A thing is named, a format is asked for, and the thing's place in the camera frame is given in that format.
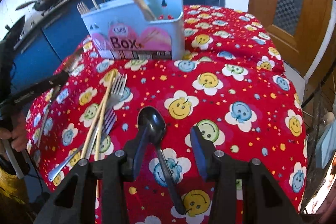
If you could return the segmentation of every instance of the flower-shaped print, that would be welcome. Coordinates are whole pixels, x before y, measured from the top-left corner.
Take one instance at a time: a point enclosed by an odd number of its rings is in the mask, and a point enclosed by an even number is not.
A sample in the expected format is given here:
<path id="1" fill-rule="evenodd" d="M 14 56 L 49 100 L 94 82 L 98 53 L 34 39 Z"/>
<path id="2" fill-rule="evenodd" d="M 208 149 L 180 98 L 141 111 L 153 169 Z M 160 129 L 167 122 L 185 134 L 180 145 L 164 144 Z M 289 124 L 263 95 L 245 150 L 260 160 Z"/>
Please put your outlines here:
<path id="1" fill-rule="evenodd" d="M 97 89 L 94 89 L 93 87 L 88 87 L 84 92 L 82 92 L 79 96 L 79 104 L 81 106 L 84 106 L 91 102 L 92 98 L 97 95 L 98 91 Z"/>
<path id="2" fill-rule="evenodd" d="M 222 69 L 222 74 L 225 76 L 232 76 L 237 81 L 243 81 L 244 76 L 248 75 L 249 71 L 243 67 L 225 64 Z"/>
<path id="3" fill-rule="evenodd" d="M 211 13 L 211 15 L 215 16 L 215 17 L 222 17 L 222 16 L 224 16 L 224 14 L 219 13 L 219 12 L 213 12 L 213 13 Z"/>
<path id="4" fill-rule="evenodd" d="M 199 7 L 197 10 L 204 11 L 204 12 L 210 11 L 210 9 L 206 7 Z"/>
<path id="5" fill-rule="evenodd" d="M 281 60 L 280 52 L 276 48 L 269 47 L 268 48 L 268 53 L 269 53 L 269 55 L 274 56 L 276 59 Z"/>
<path id="6" fill-rule="evenodd" d="M 224 20 L 214 20 L 212 22 L 213 25 L 217 25 L 217 26 L 221 26 L 221 27 L 224 27 L 226 25 L 228 25 L 228 23 Z"/>
<path id="7" fill-rule="evenodd" d="M 256 41 L 259 45 L 265 45 L 266 44 L 266 40 L 265 39 L 261 39 L 259 37 L 252 37 L 252 39 L 254 41 Z"/>
<path id="8" fill-rule="evenodd" d="M 39 124 L 40 120 L 41 120 L 41 113 L 39 112 L 39 113 L 35 116 L 35 118 L 34 118 L 34 121 L 33 121 L 33 127 L 37 127 L 37 125 Z"/>
<path id="9" fill-rule="evenodd" d="M 288 110 L 288 116 L 285 118 L 286 127 L 292 132 L 295 137 L 298 137 L 302 133 L 302 117 L 299 114 L 295 114 L 293 110 Z"/>
<path id="10" fill-rule="evenodd" d="M 99 147 L 99 159 L 103 160 L 105 156 L 108 156 L 113 153 L 114 145 L 111 142 L 111 137 L 109 135 L 106 136 L 105 139 L 100 143 Z M 96 143 L 94 143 L 93 149 L 92 149 L 92 155 L 96 153 Z"/>
<path id="11" fill-rule="evenodd" d="M 289 80 L 286 78 L 283 78 L 279 75 L 274 75 L 272 77 L 273 82 L 276 83 L 282 90 L 284 91 L 289 91 L 290 90 L 290 85 L 289 85 Z"/>
<path id="12" fill-rule="evenodd" d="M 195 39 L 191 42 L 193 48 L 199 47 L 200 50 L 205 51 L 208 49 L 209 44 L 213 42 L 213 38 L 207 34 L 200 34 L 195 36 Z"/>
<path id="13" fill-rule="evenodd" d="M 97 72 L 102 73 L 106 71 L 110 65 L 113 65 L 113 64 L 114 64 L 114 60 L 104 59 L 96 66 Z"/>
<path id="14" fill-rule="evenodd" d="M 83 49 L 84 49 L 84 52 L 88 52 L 88 51 L 92 50 L 92 42 L 90 41 L 88 43 L 85 43 L 83 45 Z"/>
<path id="15" fill-rule="evenodd" d="M 156 216 L 147 216 L 144 222 L 137 222 L 136 224 L 161 224 L 161 220 Z"/>
<path id="16" fill-rule="evenodd" d="M 265 70 L 271 71 L 274 68 L 275 63 L 273 60 L 269 60 L 266 55 L 262 56 L 261 60 L 258 61 L 257 67 L 260 67 Z"/>
<path id="17" fill-rule="evenodd" d="M 210 25 L 209 23 L 206 23 L 206 22 L 200 22 L 198 24 L 195 25 L 196 28 L 201 28 L 203 30 L 207 30 L 209 28 L 212 27 L 212 25 Z"/>
<path id="18" fill-rule="evenodd" d="M 77 77 L 84 69 L 85 69 L 84 64 L 81 64 L 75 68 L 75 70 L 71 73 L 71 75 Z"/>
<path id="19" fill-rule="evenodd" d="M 240 16 L 240 17 L 238 17 L 240 20 L 242 20 L 242 21 L 245 21 L 245 22 L 249 22 L 250 21 L 250 19 L 248 18 L 248 17 L 244 17 L 244 16 Z"/>
<path id="20" fill-rule="evenodd" d="M 198 61 L 192 60 L 177 60 L 174 62 L 174 66 L 182 72 L 191 72 L 196 69 L 198 64 Z"/>
<path id="21" fill-rule="evenodd" d="M 261 25 L 259 22 L 252 22 L 251 25 L 257 27 L 258 29 L 261 29 L 263 27 L 263 25 Z"/>
<path id="22" fill-rule="evenodd" d="M 217 54 L 218 57 L 223 57 L 225 58 L 226 60 L 232 60 L 232 59 L 236 59 L 236 57 L 230 53 L 230 52 L 227 52 L 227 51 L 222 51 L 222 52 L 219 52 Z"/>
<path id="23" fill-rule="evenodd" d="M 129 87 L 125 87 L 124 93 L 122 97 L 120 98 L 120 101 L 118 104 L 116 104 L 113 109 L 118 110 L 124 106 L 125 103 L 129 103 L 133 99 L 133 93 L 131 92 Z"/>
<path id="24" fill-rule="evenodd" d="M 197 11 L 197 10 L 191 10 L 188 12 L 188 15 L 198 15 L 201 11 Z"/>
<path id="25" fill-rule="evenodd" d="M 258 36 L 261 37 L 261 38 L 263 38 L 263 39 L 266 39 L 266 40 L 270 40 L 271 39 L 271 37 L 268 34 L 264 33 L 264 32 L 260 32 L 258 34 Z"/>
<path id="26" fill-rule="evenodd" d="M 28 110 L 27 116 L 26 116 L 26 122 L 28 122 L 28 120 L 31 118 L 31 112 L 30 109 Z"/>
<path id="27" fill-rule="evenodd" d="M 191 17 L 191 18 L 186 19 L 184 22 L 188 23 L 188 24 L 193 24 L 193 23 L 196 23 L 196 22 L 199 22 L 199 21 L 200 21 L 199 18 L 193 18 L 193 17 Z"/>
<path id="28" fill-rule="evenodd" d="M 175 150 L 173 150 L 172 148 L 164 149 L 163 155 L 165 156 L 174 183 L 175 184 L 180 183 L 183 179 L 183 174 L 185 174 L 190 170 L 191 167 L 190 160 L 184 157 L 177 158 L 177 154 Z M 163 187 L 167 187 L 167 183 L 163 175 L 159 159 L 158 158 L 152 159 L 148 164 L 148 168 L 150 172 L 153 173 L 156 182 Z"/>
<path id="29" fill-rule="evenodd" d="M 212 201 L 206 192 L 196 189 L 184 194 L 181 198 L 187 213 L 180 215 L 173 207 L 170 210 L 173 217 L 185 218 L 187 224 L 201 224 L 204 216 L 210 215 Z"/>
<path id="30" fill-rule="evenodd" d="M 48 118 L 45 121 L 45 125 L 44 125 L 44 129 L 43 129 L 43 135 L 44 136 L 49 136 L 49 132 L 50 130 L 53 128 L 53 119 L 52 118 Z"/>
<path id="31" fill-rule="evenodd" d="M 110 79 L 113 75 L 117 75 L 118 70 L 112 69 L 109 72 L 107 72 L 102 79 L 100 79 L 99 84 L 104 84 L 104 87 L 107 87 L 109 85 Z"/>
<path id="32" fill-rule="evenodd" d="M 199 7 L 201 7 L 200 5 L 190 5 L 189 6 L 191 9 L 198 9 Z"/>
<path id="33" fill-rule="evenodd" d="M 69 91 L 67 88 L 61 91 L 61 93 L 56 97 L 56 101 L 61 104 L 69 96 Z"/>
<path id="34" fill-rule="evenodd" d="M 294 172 L 289 176 L 289 185 L 292 187 L 294 193 L 298 193 L 304 183 L 307 174 L 307 168 L 301 166 L 300 162 L 295 163 Z"/>
<path id="35" fill-rule="evenodd" d="M 230 111 L 225 115 L 225 121 L 232 125 L 238 125 L 243 132 L 249 132 L 252 122 L 257 120 L 257 115 L 244 102 L 237 101 L 230 105 Z"/>
<path id="36" fill-rule="evenodd" d="M 252 25 L 248 24 L 245 26 L 245 29 L 249 30 L 249 31 L 255 31 L 257 28 L 253 27 Z"/>
<path id="37" fill-rule="evenodd" d="M 204 90 L 206 95 L 213 96 L 217 93 L 217 90 L 223 88 L 223 82 L 215 74 L 205 72 L 197 76 L 197 80 L 193 82 L 193 87 L 196 90 Z"/>
<path id="38" fill-rule="evenodd" d="M 194 35 L 196 32 L 198 32 L 198 29 L 185 28 L 184 29 L 184 36 L 185 37 L 190 37 L 191 35 Z"/>
<path id="39" fill-rule="evenodd" d="M 183 90 L 177 90 L 173 98 L 165 100 L 164 106 L 174 119 L 182 120 L 192 114 L 198 103 L 196 97 L 187 96 L 187 93 Z"/>
<path id="40" fill-rule="evenodd" d="M 217 37 L 221 37 L 221 38 L 228 38 L 229 36 L 231 36 L 231 34 L 229 34 L 226 31 L 217 31 L 213 35 L 215 35 Z"/>
<path id="41" fill-rule="evenodd" d="M 64 179 L 64 172 L 63 171 L 60 171 L 58 173 L 58 175 L 54 178 L 54 180 L 52 181 L 52 183 L 55 185 L 55 186 L 58 186 L 60 185 L 61 181 Z"/>
<path id="42" fill-rule="evenodd" d="M 294 105 L 298 108 L 301 109 L 301 102 L 300 98 L 297 93 L 294 94 Z"/>
<path id="43" fill-rule="evenodd" d="M 137 71 L 148 63 L 148 60 L 132 59 L 125 64 L 125 69 L 131 69 L 131 71 Z"/>
<path id="44" fill-rule="evenodd" d="M 308 153 L 307 153 L 307 139 L 305 138 L 303 141 L 304 147 L 303 147 L 303 156 L 305 158 L 308 158 Z"/>
<path id="45" fill-rule="evenodd" d="M 77 136 L 78 134 L 78 129 L 75 128 L 75 125 L 73 123 L 70 123 L 68 125 L 68 128 L 66 128 L 65 130 L 63 130 L 62 132 L 62 143 L 64 146 L 68 146 L 72 143 L 72 141 L 74 140 L 74 138 Z"/>
<path id="46" fill-rule="evenodd" d="M 69 151 L 68 156 L 72 155 L 74 152 L 76 152 L 77 148 L 73 148 Z M 76 165 L 76 163 L 81 159 L 81 152 L 78 151 L 76 155 L 73 156 L 71 160 L 67 163 L 67 167 L 69 167 L 69 171 Z"/>
<path id="47" fill-rule="evenodd" d="M 92 124 L 92 121 L 97 113 L 97 110 L 99 108 L 99 105 L 96 103 L 93 103 L 92 105 L 89 105 L 84 113 L 80 116 L 79 121 L 84 123 L 84 127 L 90 127 Z"/>
<path id="48" fill-rule="evenodd" d="M 29 139 L 28 143 L 27 143 L 27 151 L 28 151 L 29 154 L 30 154 L 31 149 L 32 149 L 32 141 L 31 141 L 31 139 Z"/>
<path id="49" fill-rule="evenodd" d="M 209 19 L 211 17 L 212 17 L 211 15 L 208 15 L 208 14 L 205 14 L 205 13 L 199 14 L 197 16 L 197 18 L 203 18 L 203 19 Z"/>
<path id="50" fill-rule="evenodd" d="M 203 139 L 211 141 L 215 147 L 224 143 L 225 135 L 213 121 L 208 119 L 201 120 L 194 126 L 198 126 Z M 184 142 L 191 147 L 190 133 L 185 137 Z"/>
<path id="51" fill-rule="evenodd" d="M 254 15 L 251 15 L 251 14 L 245 14 L 245 16 L 248 17 L 248 18 L 251 18 L 251 19 L 254 19 L 254 18 L 255 18 L 255 16 L 254 16 Z"/>

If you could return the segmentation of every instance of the spoon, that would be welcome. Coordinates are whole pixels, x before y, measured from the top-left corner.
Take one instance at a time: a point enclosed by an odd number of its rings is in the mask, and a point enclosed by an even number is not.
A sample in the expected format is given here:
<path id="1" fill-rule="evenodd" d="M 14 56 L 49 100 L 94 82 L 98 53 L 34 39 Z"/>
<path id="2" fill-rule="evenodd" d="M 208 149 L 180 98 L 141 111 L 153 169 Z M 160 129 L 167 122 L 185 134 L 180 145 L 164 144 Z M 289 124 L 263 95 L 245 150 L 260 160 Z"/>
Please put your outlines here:
<path id="1" fill-rule="evenodd" d="M 180 195 L 176 191 L 174 180 L 172 178 L 166 162 L 166 158 L 160 146 L 161 140 L 163 139 L 167 130 L 166 123 L 163 117 L 155 108 L 151 106 L 146 106 L 139 112 L 138 126 L 142 130 L 147 131 L 147 134 L 149 136 L 149 142 L 155 146 L 157 157 L 159 158 L 159 163 L 168 187 L 170 198 L 173 201 L 176 211 L 180 215 L 184 215 L 186 213 L 185 207 L 183 205 Z"/>

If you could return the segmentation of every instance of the black cord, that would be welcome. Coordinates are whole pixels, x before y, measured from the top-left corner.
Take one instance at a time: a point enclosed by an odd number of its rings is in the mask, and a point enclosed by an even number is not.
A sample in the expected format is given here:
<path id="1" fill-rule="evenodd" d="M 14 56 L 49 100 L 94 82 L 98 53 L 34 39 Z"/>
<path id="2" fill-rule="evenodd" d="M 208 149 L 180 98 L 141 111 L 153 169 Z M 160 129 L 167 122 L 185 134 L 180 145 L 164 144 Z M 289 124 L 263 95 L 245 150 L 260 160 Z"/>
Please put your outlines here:
<path id="1" fill-rule="evenodd" d="M 31 156 L 29 155 L 29 153 L 28 153 L 27 150 L 26 150 L 26 152 L 27 152 L 27 154 L 28 154 L 28 157 L 29 157 L 29 159 L 30 159 L 30 162 L 31 162 L 32 166 L 33 166 L 34 169 L 35 169 L 37 178 L 38 178 L 39 183 L 40 183 L 40 187 L 41 187 L 41 195 L 42 195 L 42 193 L 43 193 L 43 186 L 42 186 L 41 178 L 40 178 L 39 173 L 38 173 L 38 171 L 37 171 L 37 167 L 36 167 L 35 162 L 34 162 L 33 159 L 31 158 Z"/>

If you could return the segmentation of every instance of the red tablecloth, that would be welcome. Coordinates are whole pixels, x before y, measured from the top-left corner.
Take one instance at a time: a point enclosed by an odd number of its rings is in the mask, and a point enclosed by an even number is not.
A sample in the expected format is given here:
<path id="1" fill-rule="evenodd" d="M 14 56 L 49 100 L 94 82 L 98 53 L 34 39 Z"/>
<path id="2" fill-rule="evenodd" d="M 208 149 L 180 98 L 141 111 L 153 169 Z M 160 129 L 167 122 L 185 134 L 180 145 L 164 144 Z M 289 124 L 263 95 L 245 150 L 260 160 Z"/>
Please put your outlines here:
<path id="1" fill-rule="evenodd" d="M 285 77 L 279 52 L 253 15 L 200 5 L 184 10 L 183 61 L 104 60 L 89 37 L 80 44 L 85 48 L 83 59 L 51 107 L 40 149 L 35 143 L 50 92 L 34 101 L 26 119 L 28 150 L 42 177 L 53 191 L 77 162 L 79 154 L 53 182 L 48 181 L 48 172 L 84 142 L 93 118 L 87 114 L 95 111 L 111 72 L 118 70 L 127 73 L 127 88 L 114 107 L 118 120 L 104 142 L 101 158 L 122 149 L 137 134 L 142 107 L 156 107 L 167 123 L 164 154 L 184 205 L 191 209 L 186 215 L 174 209 L 150 146 L 137 180 L 125 183 L 131 224 L 208 221 L 214 183 L 204 183 L 195 165 L 189 138 L 195 124 L 204 138 L 231 157 L 259 158 L 293 205 L 300 207 L 307 163 L 305 129 L 295 88 Z M 239 186 L 237 199 L 237 223 L 241 223 Z"/>

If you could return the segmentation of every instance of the wooden chopstick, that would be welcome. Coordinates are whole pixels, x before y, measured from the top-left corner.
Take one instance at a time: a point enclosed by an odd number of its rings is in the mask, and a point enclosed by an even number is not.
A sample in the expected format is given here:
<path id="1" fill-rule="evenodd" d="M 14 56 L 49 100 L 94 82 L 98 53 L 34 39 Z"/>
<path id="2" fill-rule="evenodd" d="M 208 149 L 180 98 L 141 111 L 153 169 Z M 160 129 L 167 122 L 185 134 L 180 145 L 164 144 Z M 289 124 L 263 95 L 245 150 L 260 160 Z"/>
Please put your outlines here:
<path id="1" fill-rule="evenodd" d="M 114 81 L 117 81 L 118 78 L 121 77 L 121 75 L 112 75 L 110 82 L 107 86 L 107 89 L 105 91 L 105 95 L 103 97 L 102 100 L 102 108 L 100 111 L 100 117 L 99 117 L 99 122 L 98 122 L 98 133 L 97 133 L 97 137 L 96 137 L 96 147 L 95 147 L 95 154 L 94 154 L 94 160 L 99 160 L 99 153 L 100 153 L 100 139 L 101 139 L 101 130 L 102 130 L 102 126 L 103 126 L 103 122 L 104 122 L 104 115 L 105 115 L 105 109 L 106 109 L 106 105 L 107 105 L 107 101 L 109 98 L 109 94 L 111 91 L 111 87 L 112 87 L 112 83 Z M 99 198 L 99 180 L 97 180 L 97 187 L 96 187 L 96 198 Z"/>

